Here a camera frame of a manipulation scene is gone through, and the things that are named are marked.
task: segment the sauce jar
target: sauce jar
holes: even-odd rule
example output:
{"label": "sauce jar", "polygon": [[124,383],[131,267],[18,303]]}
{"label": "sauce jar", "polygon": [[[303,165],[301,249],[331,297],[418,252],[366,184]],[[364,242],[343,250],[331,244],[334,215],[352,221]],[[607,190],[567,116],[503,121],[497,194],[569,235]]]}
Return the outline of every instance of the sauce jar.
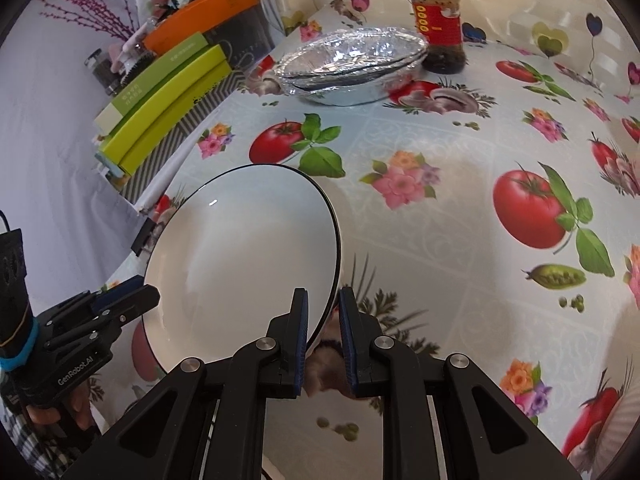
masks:
{"label": "sauce jar", "polygon": [[460,0],[411,0],[415,26],[429,41],[425,70],[455,74],[466,65],[460,29]]}

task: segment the pink heart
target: pink heart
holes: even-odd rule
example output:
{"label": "pink heart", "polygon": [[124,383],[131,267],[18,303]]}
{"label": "pink heart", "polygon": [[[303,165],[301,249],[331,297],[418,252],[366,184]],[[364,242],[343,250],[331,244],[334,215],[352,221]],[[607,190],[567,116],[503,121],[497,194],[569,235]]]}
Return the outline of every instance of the pink heart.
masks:
{"label": "pink heart", "polygon": [[640,68],[638,68],[633,61],[629,63],[628,67],[626,68],[626,72],[629,76],[629,82],[632,85],[640,84]]}

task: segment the white plate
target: white plate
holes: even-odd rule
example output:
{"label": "white plate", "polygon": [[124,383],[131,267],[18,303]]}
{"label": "white plate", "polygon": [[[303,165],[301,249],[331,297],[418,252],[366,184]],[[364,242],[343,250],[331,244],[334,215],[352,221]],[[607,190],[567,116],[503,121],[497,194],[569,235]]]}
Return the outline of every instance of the white plate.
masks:
{"label": "white plate", "polygon": [[309,294],[308,341],[334,302],[340,234],[327,197],[286,166],[242,166],[207,182],[162,232],[145,282],[160,303],[144,317],[149,345],[169,371],[186,357],[233,355]]}

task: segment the silver pivot bolt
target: silver pivot bolt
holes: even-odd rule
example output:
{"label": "silver pivot bolt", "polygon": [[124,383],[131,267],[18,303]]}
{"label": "silver pivot bolt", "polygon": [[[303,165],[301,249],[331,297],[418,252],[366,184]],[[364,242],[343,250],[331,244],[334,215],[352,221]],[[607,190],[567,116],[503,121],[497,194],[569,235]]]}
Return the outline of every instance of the silver pivot bolt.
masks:
{"label": "silver pivot bolt", "polygon": [[466,368],[469,366],[469,358],[464,354],[453,354],[449,361],[451,362],[451,366],[455,366],[456,368]]}
{"label": "silver pivot bolt", "polygon": [[261,337],[255,342],[259,350],[271,350],[276,346],[276,340],[273,337]]}
{"label": "silver pivot bolt", "polygon": [[180,370],[188,374],[200,368],[200,361],[195,357],[187,357],[180,363]]}
{"label": "silver pivot bolt", "polygon": [[374,339],[373,343],[378,347],[378,348],[391,348],[394,345],[394,340],[393,338],[390,338],[388,335],[379,335],[377,338]]}

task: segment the blue heart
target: blue heart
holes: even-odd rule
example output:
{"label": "blue heart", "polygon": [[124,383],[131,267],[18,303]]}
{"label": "blue heart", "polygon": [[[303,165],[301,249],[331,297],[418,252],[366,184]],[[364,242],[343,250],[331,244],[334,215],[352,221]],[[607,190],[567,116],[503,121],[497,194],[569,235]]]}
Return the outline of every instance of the blue heart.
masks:
{"label": "blue heart", "polygon": [[592,36],[597,36],[602,32],[602,20],[599,16],[587,14],[587,28]]}
{"label": "blue heart", "polygon": [[479,27],[474,27],[471,23],[465,22],[462,24],[462,35],[465,41],[470,41],[471,43],[486,43],[484,30]]}

